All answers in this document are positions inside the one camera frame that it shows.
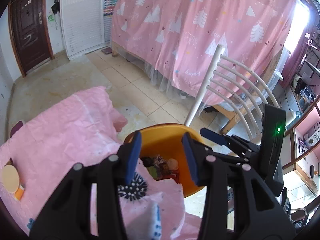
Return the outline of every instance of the door handle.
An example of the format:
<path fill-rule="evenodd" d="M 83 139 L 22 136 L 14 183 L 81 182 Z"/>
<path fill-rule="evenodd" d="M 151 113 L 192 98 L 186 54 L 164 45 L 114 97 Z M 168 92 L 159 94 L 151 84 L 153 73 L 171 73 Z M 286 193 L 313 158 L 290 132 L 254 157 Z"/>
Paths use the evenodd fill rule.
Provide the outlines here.
<path fill-rule="evenodd" d="M 41 25 L 42 24 L 42 12 L 39 12 L 38 15 L 39 15 L 39 24 Z"/>

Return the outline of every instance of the orange bowl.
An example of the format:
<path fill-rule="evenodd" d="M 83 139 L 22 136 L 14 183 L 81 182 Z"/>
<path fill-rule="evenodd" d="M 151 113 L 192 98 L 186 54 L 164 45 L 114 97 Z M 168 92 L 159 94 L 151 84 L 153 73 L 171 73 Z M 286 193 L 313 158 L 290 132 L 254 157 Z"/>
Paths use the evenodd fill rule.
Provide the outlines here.
<path fill-rule="evenodd" d="M 193 195 L 203 187 L 198 187 L 191 179 L 187 159 L 182 146 L 182 136 L 188 132 L 191 138 L 203 143 L 201 135 L 190 127 L 182 124 L 165 123 L 140 130 L 142 146 L 140 157 L 161 155 L 165 160 L 176 159 L 179 163 L 179 180 L 183 187 L 184 197 Z M 124 143 L 131 142 L 133 133 L 129 134 Z"/>

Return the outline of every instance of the black flower pattern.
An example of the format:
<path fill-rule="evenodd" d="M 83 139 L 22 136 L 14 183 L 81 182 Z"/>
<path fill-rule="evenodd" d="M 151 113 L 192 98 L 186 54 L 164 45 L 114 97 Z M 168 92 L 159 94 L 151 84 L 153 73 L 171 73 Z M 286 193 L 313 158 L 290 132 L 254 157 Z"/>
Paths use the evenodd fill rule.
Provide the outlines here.
<path fill-rule="evenodd" d="M 128 185 L 119 185 L 118 194 L 120 197 L 129 199 L 130 201 L 142 199 L 148 190 L 148 184 L 145 182 L 143 177 L 135 173 L 134 178 Z"/>

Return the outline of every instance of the white metal chair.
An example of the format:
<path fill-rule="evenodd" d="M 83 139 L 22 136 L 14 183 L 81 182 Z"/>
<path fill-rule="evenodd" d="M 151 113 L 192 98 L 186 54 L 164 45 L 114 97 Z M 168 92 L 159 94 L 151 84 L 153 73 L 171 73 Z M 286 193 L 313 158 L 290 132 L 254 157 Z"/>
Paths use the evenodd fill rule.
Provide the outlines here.
<path fill-rule="evenodd" d="M 245 89 L 239 82 L 237 82 L 236 80 L 230 78 L 229 76 L 218 72 L 216 69 L 217 67 L 222 67 L 225 70 L 228 70 L 229 72 L 233 73 L 234 75 L 236 75 L 237 77 L 241 78 L 242 80 L 244 80 L 247 84 L 250 85 L 250 87 L 259 95 L 259 97 L 261 98 L 262 102 L 267 104 L 267 100 L 264 98 L 263 94 L 261 93 L 261 91 L 258 89 L 258 87 L 251 82 L 247 77 L 245 77 L 244 75 L 242 75 L 241 73 L 239 73 L 238 71 L 236 71 L 235 69 L 232 69 L 224 64 L 220 63 L 220 59 L 224 59 L 227 60 L 228 62 L 231 62 L 232 64 L 238 65 L 242 68 L 244 68 L 248 73 L 250 73 L 252 76 L 254 76 L 254 78 L 259 82 L 259 84 L 261 84 L 263 86 L 263 88 L 266 90 L 266 92 L 268 93 L 272 103 L 274 104 L 274 106 L 279 108 L 279 104 L 276 101 L 276 98 L 274 97 L 274 95 L 272 94 L 272 92 L 270 91 L 270 89 L 268 88 L 268 86 L 266 85 L 266 83 L 254 72 L 252 71 L 250 68 L 248 68 L 246 65 L 233 60 L 229 57 L 226 57 L 223 55 L 225 48 L 221 45 L 218 45 L 215 53 L 213 55 L 213 58 L 211 60 L 211 63 L 209 65 L 209 68 L 207 70 L 207 73 L 204 77 L 204 80 L 202 81 L 202 84 L 200 86 L 200 89 L 198 91 L 198 94 L 195 98 L 195 101 L 188 113 L 188 116 L 185 120 L 185 125 L 189 126 L 192 122 L 192 119 L 194 118 L 194 116 L 196 115 L 196 112 L 204 98 L 204 95 L 206 94 L 207 90 L 211 91 L 212 93 L 218 95 L 219 97 L 221 97 L 223 100 L 225 100 L 227 103 L 229 103 L 229 105 L 234 109 L 234 111 L 237 114 L 237 118 L 239 118 L 240 121 L 242 121 L 245 130 L 249 136 L 250 141 L 254 142 L 254 143 L 260 143 L 260 139 L 261 139 L 261 132 L 259 130 L 259 127 L 257 125 L 257 122 L 255 120 L 255 118 L 253 117 L 251 111 L 250 111 L 250 107 L 253 105 L 254 108 L 257 110 L 258 112 L 258 116 L 259 118 L 262 118 L 262 112 L 259 108 L 259 106 L 256 103 L 256 100 L 253 98 L 253 96 L 248 92 L 247 89 Z M 248 97 L 248 101 L 249 105 L 243 101 L 243 99 L 241 97 L 239 97 L 233 90 L 231 90 L 230 88 L 228 88 L 227 86 L 225 86 L 224 84 L 222 84 L 219 81 L 216 81 L 213 79 L 213 76 L 217 75 L 220 76 L 221 78 L 224 78 L 225 80 L 227 80 L 228 82 L 236 85 L 239 89 L 241 89 Z M 246 121 L 246 119 L 244 118 L 244 115 L 240 112 L 239 108 L 227 97 L 225 97 L 223 94 L 221 94 L 219 91 L 217 91 L 216 89 L 211 88 L 209 85 L 210 83 L 214 83 L 216 85 L 218 85 L 219 87 L 225 89 L 226 91 L 228 91 L 237 101 L 239 101 L 239 103 L 242 105 L 242 107 L 246 110 L 246 113 L 248 114 L 253 126 L 254 126 L 254 136 L 252 135 L 252 131 L 249 128 L 249 125 Z M 290 110 L 289 112 L 287 112 L 287 117 L 286 117 L 286 126 L 291 123 L 294 119 L 295 119 L 296 115 L 295 112 L 293 110 Z"/>

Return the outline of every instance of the window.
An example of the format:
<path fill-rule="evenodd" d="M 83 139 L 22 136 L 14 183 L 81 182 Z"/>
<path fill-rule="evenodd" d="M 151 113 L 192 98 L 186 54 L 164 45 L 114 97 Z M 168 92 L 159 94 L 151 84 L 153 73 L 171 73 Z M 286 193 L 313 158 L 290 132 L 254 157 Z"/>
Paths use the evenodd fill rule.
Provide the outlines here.
<path fill-rule="evenodd" d="M 294 15 L 290 27 L 290 31 L 284 46 L 293 52 L 298 41 L 302 35 L 304 28 L 307 26 L 309 20 L 309 8 L 302 2 L 298 1 L 294 10 Z"/>

